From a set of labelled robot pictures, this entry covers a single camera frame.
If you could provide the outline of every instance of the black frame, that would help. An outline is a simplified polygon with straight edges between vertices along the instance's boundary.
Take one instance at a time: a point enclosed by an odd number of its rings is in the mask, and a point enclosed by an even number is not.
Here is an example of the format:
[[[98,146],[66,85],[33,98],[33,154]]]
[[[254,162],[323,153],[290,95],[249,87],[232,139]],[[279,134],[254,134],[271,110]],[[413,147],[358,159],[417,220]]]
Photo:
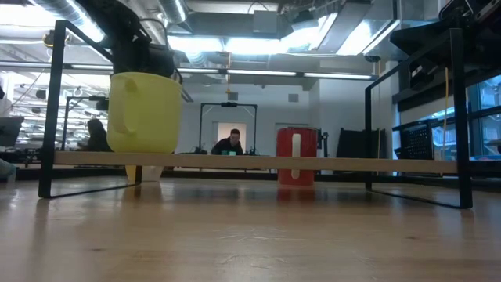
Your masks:
[[[124,186],[115,186],[115,187],[107,187],[100,188],[95,190],[88,190],[77,193],[67,193],[60,195],[51,195],[51,184],[52,179],[55,176],[54,171],[54,160],[55,160],[55,141],[56,141],[56,127],[57,127],[57,119],[59,113],[59,93],[61,89],[61,78],[63,74],[63,54],[64,54],[64,44],[66,38],[66,30],[73,32],[83,41],[88,43],[91,47],[93,47],[97,52],[106,57],[108,60],[113,62],[113,57],[102,47],[100,47],[97,43],[92,41],[90,38],[85,36],[82,31],[78,30],[72,23],[67,20],[58,20],[56,21],[55,33],[54,33],[54,49],[52,53],[52,62],[51,62],[51,73],[50,73],[50,82],[49,82],[49,97],[47,103],[47,114],[45,120],[45,134],[43,140],[43,146],[41,149],[41,170],[40,170],[40,178],[38,185],[38,196],[42,198],[56,198],[56,197],[65,197],[65,196],[73,196],[80,195],[84,193],[93,193],[98,191],[106,191],[106,190],[115,190],[120,188],[125,188],[128,186],[139,185],[142,181],[142,167],[136,167],[136,179],[135,183],[128,184]],[[452,59],[452,74],[454,77],[453,80],[453,88],[458,89],[454,93],[454,101],[455,101],[455,112],[456,112],[456,143],[458,148],[458,174],[459,174],[459,190],[460,190],[460,204],[446,204],[440,203],[437,201],[432,201],[428,199],[422,199],[418,197],[411,197],[405,195],[396,195],[392,193],[387,193],[384,191],[378,191],[372,189],[372,182],[376,182],[381,180],[384,176],[375,176],[374,172],[366,173],[365,183],[366,190],[370,193],[382,193],[386,195],[390,195],[393,197],[401,197],[405,199],[422,201],[432,204],[437,204],[450,208],[471,208],[472,203],[472,189],[471,189],[471,179],[470,173],[475,171],[474,162],[469,161],[468,159],[468,133],[467,133],[467,107],[466,107],[466,89],[465,89],[465,75],[464,75],[464,64],[463,64],[463,31],[461,29],[450,29],[446,31],[444,34],[440,35],[437,40],[433,41],[431,44],[425,46],[420,51],[413,54],[410,58],[400,63],[394,69],[388,71],[386,74],[378,78],[374,83],[372,83],[369,87],[366,88],[365,95],[365,114],[366,114],[366,132],[368,133],[366,145],[368,154],[371,151],[371,138],[370,133],[372,132],[372,105],[371,105],[371,90],[379,85],[382,81],[386,80],[396,72],[407,68],[410,62],[424,56],[432,49],[439,47],[442,44],[449,43],[451,48],[451,59]],[[201,105],[200,108],[200,120],[203,119],[203,112]],[[257,110],[257,106],[255,105],[241,105],[248,107],[255,107]],[[254,122],[257,121],[257,111],[254,116]],[[254,145],[256,140],[256,128],[257,123],[254,125]],[[482,170],[489,171],[493,167],[494,164],[480,164],[482,166]]]
[[[45,134],[43,145],[41,147],[41,169],[40,179],[38,181],[38,196],[41,198],[53,199],[57,197],[82,195],[85,193],[93,193],[98,191],[115,190],[130,186],[139,185],[142,182],[142,166],[135,168],[135,183],[98,188],[86,190],[76,193],[66,193],[51,195],[52,179],[54,178],[54,151],[56,150],[56,130],[57,130],[57,116],[59,113],[59,94],[61,92],[61,78],[63,76],[63,58],[64,58],[64,45],[66,40],[67,30],[74,33],[85,43],[89,44],[99,54],[113,62],[113,57],[103,47],[95,43],[92,39],[87,37],[82,31],[75,27],[68,20],[57,20],[56,27],[54,28],[54,47],[52,51],[52,62],[50,70],[49,81],[49,97],[47,99],[47,114],[45,118]]]
[[[205,106],[223,106],[224,103],[201,103],[200,104],[200,125],[198,128],[198,147],[202,149],[202,121],[204,121]],[[258,128],[258,105],[256,104],[239,104],[234,103],[236,107],[253,107],[254,108],[254,149],[256,149],[256,132]]]
[[[436,49],[443,44],[449,44],[451,50],[452,62],[452,87],[454,89],[454,112],[456,123],[456,147],[457,147],[457,172],[459,176],[459,191],[460,191],[460,204],[449,204],[438,201],[433,201],[420,197],[412,197],[407,195],[400,195],[389,193],[372,188],[373,173],[368,172],[366,176],[366,191],[371,193],[380,193],[392,197],[400,197],[408,200],[421,201],[430,204],[436,204],[448,208],[472,208],[473,207],[473,193],[471,189],[471,174],[470,174],[470,160],[469,160],[469,147],[468,147],[468,118],[467,118],[467,99],[466,99],[466,83],[464,73],[464,45],[463,45],[463,30],[460,28],[451,28],[439,35],[428,45],[424,46],[418,52],[412,54],[407,60],[401,62],[397,67],[389,70],[386,74],[381,76],[371,85],[366,88],[366,149],[368,152],[367,158],[371,158],[370,148],[372,144],[372,89],[378,86],[382,81],[386,80],[398,71],[407,71],[406,68],[410,63],[425,56],[430,51]]]

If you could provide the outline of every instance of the man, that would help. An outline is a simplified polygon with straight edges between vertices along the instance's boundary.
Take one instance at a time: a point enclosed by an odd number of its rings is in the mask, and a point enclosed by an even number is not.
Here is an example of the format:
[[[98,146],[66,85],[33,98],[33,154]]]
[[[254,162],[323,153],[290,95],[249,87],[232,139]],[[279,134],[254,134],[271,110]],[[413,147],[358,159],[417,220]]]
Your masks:
[[[226,154],[231,154],[230,152],[235,152],[236,155],[243,155],[242,145],[240,145],[240,131],[238,129],[232,129],[228,138],[219,140],[219,142],[212,148],[211,154],[222,154],[226,151]]]

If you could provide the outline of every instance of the white handle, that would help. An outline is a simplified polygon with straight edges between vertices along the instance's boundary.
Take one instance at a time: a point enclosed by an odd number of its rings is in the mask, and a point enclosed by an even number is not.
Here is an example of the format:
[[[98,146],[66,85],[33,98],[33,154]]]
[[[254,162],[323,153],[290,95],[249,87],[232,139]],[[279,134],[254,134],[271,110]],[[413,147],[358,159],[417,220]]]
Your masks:
[[[294,133],[292,135],[292,157],[300,157],[301,156],[301,134]],[[300,171],[297,169],[293,169],[290,171],[290,175],[292,179],[298,179],[300,175]]]

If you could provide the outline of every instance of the black cable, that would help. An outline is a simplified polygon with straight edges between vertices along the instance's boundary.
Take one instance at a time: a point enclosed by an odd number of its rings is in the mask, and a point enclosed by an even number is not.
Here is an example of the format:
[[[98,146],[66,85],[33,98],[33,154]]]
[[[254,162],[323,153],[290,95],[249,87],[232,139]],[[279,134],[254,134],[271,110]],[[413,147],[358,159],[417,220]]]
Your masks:
[[[161,20],[158,20],[158,19],[155,19],[155,18],[143,18],[143,19],[139,19],[140,22],[142,21],[153,21],[155,23],[158,23],[162,26],[162,28],[164,29],[164,39],[165,39],[165,51],[166,52],[170,52],[170,48],[169,48],[169,41],[168,41],[168,31],[167,31],[167,28],[165,27],[164,23],[161,21]],[[181,76],[181,73],[179,73],[179,70],[177,67],[174,67],[174,71],[178,74],[179,76],[179,84],[182,85],[182,76]]]
[[[259,5],[263,6],[266,9],[266,11],[269,11],[268,7],[266,7],[265,4],[263,4],[262,2],[259,2],[259,1],[254,1],[254,2],[252,2],[252,4],[250,4],[249,9],[247,10],[247,13],[251,12],[251,8],[254,4],[259,4]]]

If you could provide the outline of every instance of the wooden floor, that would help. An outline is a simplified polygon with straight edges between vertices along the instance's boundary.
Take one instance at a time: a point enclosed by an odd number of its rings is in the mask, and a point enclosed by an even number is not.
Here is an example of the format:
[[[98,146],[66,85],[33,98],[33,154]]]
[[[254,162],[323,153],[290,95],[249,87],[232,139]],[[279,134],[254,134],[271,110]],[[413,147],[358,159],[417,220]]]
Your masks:
[[[113,185],[60,180],[55,192]],[[501,281],[501,195],[454,210],[362,184],[166,179],[39,200],[0,188],[0,281]],[[455,190],[379,185],[456,200]]]

